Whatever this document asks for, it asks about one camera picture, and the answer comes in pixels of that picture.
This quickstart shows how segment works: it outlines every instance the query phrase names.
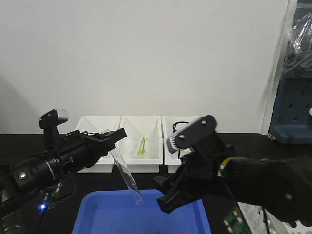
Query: black wire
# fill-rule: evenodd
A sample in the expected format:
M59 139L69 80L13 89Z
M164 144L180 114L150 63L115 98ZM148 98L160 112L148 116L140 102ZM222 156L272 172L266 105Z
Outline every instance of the black wire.
M48 190L47 191L47 200L46 200L46 207L44 208L44 210L42 211L42 214L41 214L41 217L40 217L40 220L38 222L38 226L37 226L37 230L36 230L36 234L39 234L40 231L42 230L42 227L45 223L45 218L46 218L46 214L48 212L48 209L50 207L50 200L51 200L51 190Z
M63 172L61 172L61 173L62 173L62 175L63 175L66 179L68 179L70 182L72 182L72 184L74 185L74 187L73 187L73 189L72 189L68 194L66 194L66 195L64 195L64 196L61 196L61 197L58 197L58 198L53 198L53 199L52 199L52 202L53 202L53 203L58 203L58 202L61 202L61 201L66 200L67 198L69 198L71 195L74 194L74 192L76 191L76 188L77 188L76 183L75 183L75 181L74 181L73 179L71 179L71 178L70 178L69 176L67 176L65 173L63 173Z
M186 122L186 121L178 121L178 122L175 122L175 123L172 125L173 133L175 133L175 132L177 131L177 130L176 130L176 126L177 126L179 123L186 123L186 124L188 124L188 122ZM179 150L177 159L180 159L180 154L181 154L181 150Z
M263 217L264 217L264 222L265 222L265 228L267 230L267 234L270 234L270 228L269 228L269 222L268 222L268 217L267 217L267 212L265 211L264 207L262 206L262 211L263 211Z
M54 152L55 150L47 150L47 151L44 151L44 152L41 152L41 153L38 153L38 154L35 154L35 155L30 155L29 157L27 157L26 159L29 159L29 158L32 158L32 157L39 157L40 155L44 155L46 153L51 153L51 152Z

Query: black table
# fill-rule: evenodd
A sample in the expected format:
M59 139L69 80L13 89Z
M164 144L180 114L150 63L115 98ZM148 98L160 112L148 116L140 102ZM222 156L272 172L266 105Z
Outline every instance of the black table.
M233 145L237 155L242 157L276 159L312 156L312 145L283 145L260 134L220 134L220 136L226 144ZM0 135L0 154L12 157L15 162L44 150L43 135ZM140 189L155 189L152 178L156 175L168 176L169 174L165 166L160 166L158 174L139 173L133 174L133 177ZM76 192L48 211L42 233L70 234L80 203L90 192L127 189L116 166L112 173L80 173L73 175L72 178L77 185ZM228 233L223 219L235 206L235 202L214 196L207 196L203 202L212 233ZM40 203L42 203L42 196L24 204L20 209L27 234L35 232L40 217L38 208Z

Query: white storage bin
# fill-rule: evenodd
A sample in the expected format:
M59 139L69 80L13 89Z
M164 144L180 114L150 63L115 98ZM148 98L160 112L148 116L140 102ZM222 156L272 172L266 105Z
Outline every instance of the white storage bin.
M162 116L162 127L164 131L164 148L165 148L165 155L164 155L164 165L167 165L168 173L175 173L177 168L181 165L181 160L178 159L178 151L174 154L169 153L167 148L167 138L172 135L173 133L173 124L180 121L191 122L194 119L198 118L198 116ZM184 127L186 123L180 123L176 125L176 130L181 129ZM180 157L189 153L190 150L181 150Z
M121 116L82 116L75 129L81 132L101 133L106 129L119 128ZM93 167L81 170L82 173L112 172L114 159L110 153L102 157Z
M132 173L157 173L163 163L161 118L123 116L127 137L119 141L120 153Z

